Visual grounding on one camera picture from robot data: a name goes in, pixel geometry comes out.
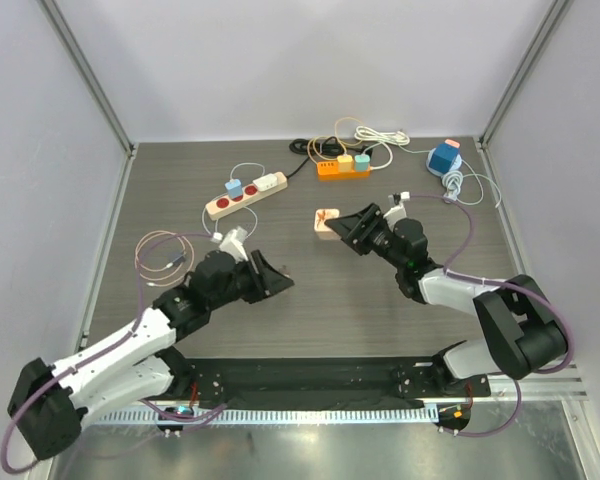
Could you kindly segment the pink cube socket adapter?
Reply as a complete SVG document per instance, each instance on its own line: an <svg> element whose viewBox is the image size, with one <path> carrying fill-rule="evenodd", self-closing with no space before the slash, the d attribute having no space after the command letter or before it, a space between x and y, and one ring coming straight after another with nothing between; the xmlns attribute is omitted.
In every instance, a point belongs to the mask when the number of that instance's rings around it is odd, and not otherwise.
<svg viewBox="0 0 600 480"><path fill-rule="evenodd" d="M319 208L314 215L314 232L320 240L331 241L339 240L340 237L330 227L326 221L340 216L340 210L337 208Z"/></svg>

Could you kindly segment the beige red power strip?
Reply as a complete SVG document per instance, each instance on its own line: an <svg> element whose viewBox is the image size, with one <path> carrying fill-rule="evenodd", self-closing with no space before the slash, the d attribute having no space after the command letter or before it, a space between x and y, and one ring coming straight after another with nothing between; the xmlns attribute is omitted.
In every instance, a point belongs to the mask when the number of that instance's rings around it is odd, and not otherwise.
<svg viewBox="0 0 600 480"><path fill-rule="evenodd" d="M288 186L287 177L282 172L275 172L275 174L279 178L279 185L277 187L265 192L258 192L252 181L249 184L242 185L243 195L241 198L231 200L226 192L218 198L209 201L205 205L206 213L212 220L219 220L286 189Z"/></svg>

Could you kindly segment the white charger plug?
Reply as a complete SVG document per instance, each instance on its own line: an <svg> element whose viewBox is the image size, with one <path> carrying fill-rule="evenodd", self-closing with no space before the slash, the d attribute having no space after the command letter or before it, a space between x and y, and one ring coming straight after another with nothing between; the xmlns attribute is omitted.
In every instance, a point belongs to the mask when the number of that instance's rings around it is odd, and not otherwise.
<svg viewBox="0 0 600 480"><path fill-rule="evenodd" d="M269 173L253 180L253 185L258 192L271 190L279 185L279 178L275 173Z"/></svg>

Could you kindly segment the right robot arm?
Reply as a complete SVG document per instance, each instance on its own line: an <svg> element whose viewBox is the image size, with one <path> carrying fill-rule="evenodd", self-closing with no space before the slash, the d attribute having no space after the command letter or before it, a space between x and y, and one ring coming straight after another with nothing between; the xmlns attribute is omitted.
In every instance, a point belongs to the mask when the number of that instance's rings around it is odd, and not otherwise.
<svg viewBox="0 0 600 480"><path fill-rule="evenodd" d="M325 225L357 254L375 253L392 265L405 297L477 318L480 339L435 355L430 375L438 393L454 395L477 375L520 380L531 373L557 372L571 362L570 332L532 277L479 278L436 263L422 224L408 217L403 205L382 212L370 204Z"/></svg>

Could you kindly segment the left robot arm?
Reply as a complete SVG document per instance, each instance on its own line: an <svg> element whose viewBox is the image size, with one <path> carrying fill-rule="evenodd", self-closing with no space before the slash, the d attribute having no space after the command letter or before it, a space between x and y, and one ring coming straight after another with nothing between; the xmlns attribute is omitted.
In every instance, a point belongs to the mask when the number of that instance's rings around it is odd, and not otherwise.
<svg viewBox="0 0 600 480"><path fill-rule="evenodd" d="M127 403L165 394L178 400L192 387L192 370L175 344L206 326L213 311L242 300L254 304L293 287L260 251L244 258L214 250L175 287L142 307L129 324L72 356L25 364L7 406L11 422L0 459L19 432L35 461L68 449L102 415Z"/></svg>

